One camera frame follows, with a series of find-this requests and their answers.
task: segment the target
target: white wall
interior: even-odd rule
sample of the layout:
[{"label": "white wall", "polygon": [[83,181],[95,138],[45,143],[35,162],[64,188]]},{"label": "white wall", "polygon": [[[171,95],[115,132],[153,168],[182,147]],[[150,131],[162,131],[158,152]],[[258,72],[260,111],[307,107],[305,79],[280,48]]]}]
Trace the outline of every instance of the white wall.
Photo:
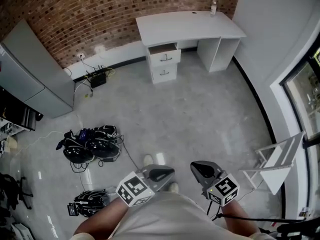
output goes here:
[{"label": "white wall", "polygon": [[[83,64],[81,61],[68,66],[68,69],[71,70],[72,79],[80,78],[84,75],[87,75],[94,71],[92,67],[98,69],[99,66],[109,67],[111,65],[115,65],[121,62],[126,62],[132,59],[140,58],[146,56],[146,48],[142,44],[141,41],[135,41],[123,46],[118,46],[116,48],[112,48],[109,50],[101,51],[91,57],[84,58],[83,62],[90,65],[87,66]],[[68,69],[64,69],[64,71],[70,75],[70,71]]]},{"label": "white wall", "polygon": [[[320,0],[238,0],[233,21],[246,33],[235,57],[253,84],[279,142],[299,132],[279,82],[317,37]],[[307,164],[302,148],[285,180],[286,217],[307,203]]]}]

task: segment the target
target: drawer handle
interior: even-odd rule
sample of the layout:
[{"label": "drawer handle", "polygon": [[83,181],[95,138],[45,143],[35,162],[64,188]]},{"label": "drawer handle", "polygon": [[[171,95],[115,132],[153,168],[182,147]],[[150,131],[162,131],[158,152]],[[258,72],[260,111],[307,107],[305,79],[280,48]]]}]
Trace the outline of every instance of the drawer handle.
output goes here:
[{"label": "drawer handle", "polygon": [[166,62],[166,61],[170,61],[170,60],[172,60],[172,57],[168,58],[167,54],[165,54],[165,59],[160,59],[161,62]]},{"label": "drawer handle", "polygon": [[169,73],[170,73],[170,72],[167,72],[167,73],[166,73],[166,70],[164,69],[164,70],[163,70],[163,74],[160,74],[160,76],[168,75]]}]

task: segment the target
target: black floor trim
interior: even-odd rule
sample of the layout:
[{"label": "black floor trim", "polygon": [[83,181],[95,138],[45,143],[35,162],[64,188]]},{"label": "black floor trim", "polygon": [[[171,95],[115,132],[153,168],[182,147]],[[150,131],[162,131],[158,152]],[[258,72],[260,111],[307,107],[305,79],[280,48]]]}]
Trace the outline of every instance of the black floor trim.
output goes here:
[{"label": "black floor trim", "polygon": [[[254,86],[252,85],[252,83],[250,82],[247,74],[245,73],[244,69],[242,68],[242,66],[239,64],[239,62],[237,61],[237,59],[235,57],[232,58],[233,62],[235,63],[235,65],[237,66],[237,68],[239,69],[241,75],[243,76],[244,80],[246,81],[246,84],[249,86],[250,88],[250,91],[252,92],[253,94],[253,97],[255,98],[255,101],[261,111],[261,114],[263,116],[263,119],[265,121],[265,124],[266,124],[266,128],[269,132],[269,135],[270,135],[270,138],[271,138],[271,141],[273,144],[277,143],[276,141],[276,137],[275,137],[275,133],[274,133],[274,130],[272,129],[272,126],[271,126],[271,123],[270,123],[270,120],[269,120],[269,117],[267,115],[267,112],[254,88]],[[281,217],[284,219],[286,217],[286,190],[285,190],[285,183],[282,184],[281,186],[281,207],[282,207],[282,210],[281,210]]]},{"label": "black floor trim", "polygon": [[[197,50],[198,47],[190,47],[190,48],[184,48],[184,49],[181,49],[181,52],[182,53],[186,53],[186,52],[195,52]],[[120,63],[117,63],[117,64],[114,64],[114,65],[111,65],[111,66],[108,66],[108,68],[112,68],[112,69],[117,69],[117,68],[120,68],[120,67],[123,67],[123,66],[127,66],[127,65],[130,65],[132,63],[137,63],[137,62],[143,62],[146,60],[146,57],[145,56],[142,56],[142,57],[139,57],[139,58],[133,58],[133,59],[129,59],[129,60],[126,60],[126,61],[123,61],[123,62],[120,62]],[[102,72],[107,72],[109,71],[109,69],[107,68],[103,68],[103,69],[99,69],[97,70],[96,74],[99,74],[99,73],[102,73]],[[73,81],[74,82],[79,82],[79,81],[82,81],[82,80],[85,80],[85,76],[81,76],[81,77],[78,77],[77,79],[74,79]]]}]

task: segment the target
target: window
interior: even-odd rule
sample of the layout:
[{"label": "window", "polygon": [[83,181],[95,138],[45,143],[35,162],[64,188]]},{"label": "window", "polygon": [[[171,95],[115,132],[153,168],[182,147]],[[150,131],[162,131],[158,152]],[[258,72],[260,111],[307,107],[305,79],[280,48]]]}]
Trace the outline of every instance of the window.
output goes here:
[{"label": "window", "polygon": [[[307,205],[309,206],[312,195],[311,173],[314,173],[313,177],[320,179],[320,35],[280,84],[290,100],[301,131],[306,132],[303,147],[308,166]],[[317,161],[317,164],[311,164],[311,161]],[[320,195],[314,198],[319,204]]]}]

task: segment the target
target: white shirt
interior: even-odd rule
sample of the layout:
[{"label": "white shirt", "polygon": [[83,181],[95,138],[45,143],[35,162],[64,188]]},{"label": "white shirt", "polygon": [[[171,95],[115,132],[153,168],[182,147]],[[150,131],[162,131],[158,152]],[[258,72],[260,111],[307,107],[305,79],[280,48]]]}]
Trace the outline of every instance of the white shirt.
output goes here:
[{"label": "white shirt", "polygon": [[[191,199],[169,192],[159,192],[145,204],[129,208],[110,236],[112,240],[248,240],[215,225]],[[254,240],[274,240],[264,233]],[[87,233],[71,240],[94,240]]]}]

